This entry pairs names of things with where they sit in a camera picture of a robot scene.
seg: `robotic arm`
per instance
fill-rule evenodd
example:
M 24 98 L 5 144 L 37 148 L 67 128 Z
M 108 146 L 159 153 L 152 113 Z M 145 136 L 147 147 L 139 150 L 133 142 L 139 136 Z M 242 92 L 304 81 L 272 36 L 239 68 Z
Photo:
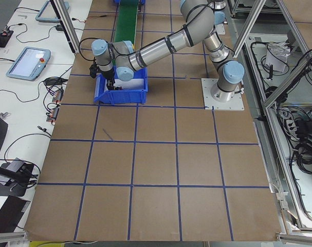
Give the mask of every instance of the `robotic arm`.
M 230 100 L 237 84 L 243 78 L 244 68 L 232 60 L 230 50 L 219 38 L 209 2 L 211 0 L 181 0 L 181 13 L 186 20 L 182 28 L 135 52 L 130 41 L 108 43 L 105 40 L 95 40 L 91 46 L 92 51 L 103 77 L 107 80 L 108 89 L 117 89 L 114 87 L 115 71 L 112 60 L 116 61 L 118 78 L 122 81 L 130 81 L 134 71 L 147 67 L 185 47 L 203 42 L 219 74 L 218 83 L 211 90 L 212 96 L 220 102 Z

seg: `light blue joint cap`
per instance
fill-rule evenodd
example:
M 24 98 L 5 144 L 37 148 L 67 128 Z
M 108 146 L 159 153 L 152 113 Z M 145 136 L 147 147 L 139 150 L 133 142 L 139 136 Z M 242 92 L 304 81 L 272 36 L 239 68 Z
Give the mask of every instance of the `light blue joint cap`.
M 105 40 L 94 40 L 92 43 L 92 51 L 94 56 L 102 55 L 107 49 L 108 44 Z
M 129 53 L 132 53 L 134 51 L 132 42 L 130 40 L 124 40 L 123 42 L 126 44 L 127 48 L 129 49 Z
M 226 18 L 226 14 L 224 14 L 222 11 L 215 12 L 214 16 L 215 16 L 215 21 L 214 21 L 215 25 L 223 23 Z
M 244 67 L 237 61 L 229 61 L 224 65 L 223 75 L 231 84 L 241 82 L 245 73 Z
M 117 76 L 122 81 L 130 81 L 134 77 L 134 72 L 130 68 L 127 67 L 118 67 L 116 69 Z
M 182 5 L 185 3 L 186 0 L 181 0 L 181 3 L 180 3 L 180 9 L 182 8 Z

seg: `green conveyor belt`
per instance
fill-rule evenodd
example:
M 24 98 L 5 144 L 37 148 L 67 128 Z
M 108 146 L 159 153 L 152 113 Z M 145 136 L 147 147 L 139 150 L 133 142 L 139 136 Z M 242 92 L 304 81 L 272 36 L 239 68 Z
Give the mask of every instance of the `green conveyor belt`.
M 121 0 L 114 42 L 130 40 L 135 43 L 139 0 Z

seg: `mounting plate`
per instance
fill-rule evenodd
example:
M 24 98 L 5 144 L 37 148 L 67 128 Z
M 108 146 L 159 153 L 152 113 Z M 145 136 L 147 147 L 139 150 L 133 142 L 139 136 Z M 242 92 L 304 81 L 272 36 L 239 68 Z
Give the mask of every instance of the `mounting plate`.
M 224 29 L 223 23 L 216 25 L 215 28 L 216 28 L 216 32 L 218 35 L 225 35 L 226 34 L 226 30 Z
M 245 108 L 241 94 L 235 94 L 233 98 L 227 103 L 221 103 L 211 96 L 211 88 L 214 84 L 217 83 L 217 81 L 218 79 L 216 78 L 201 79 L 205 110 L 211 110 L 214 108 L 215 111 L 243 111 Z

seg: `monitor stand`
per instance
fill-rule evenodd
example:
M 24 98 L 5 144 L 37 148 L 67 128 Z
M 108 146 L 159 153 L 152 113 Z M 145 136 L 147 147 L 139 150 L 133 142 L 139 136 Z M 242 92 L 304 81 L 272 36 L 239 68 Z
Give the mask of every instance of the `monitor stand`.
M 7 168 L 10 163 L 4 163 L 1 165 L 2 168 Z M 32 172 L 33 164 L 24 164 L 27 170 Z M 25 183 L 29 183 L 30 178 L 27 178 Z M 10 183 L 8 186 L 5 186 L 0 183 L 0 196 L 15 196 L 22 197 L 26 193 L 27 188 L 24 188 L 18 184 Z

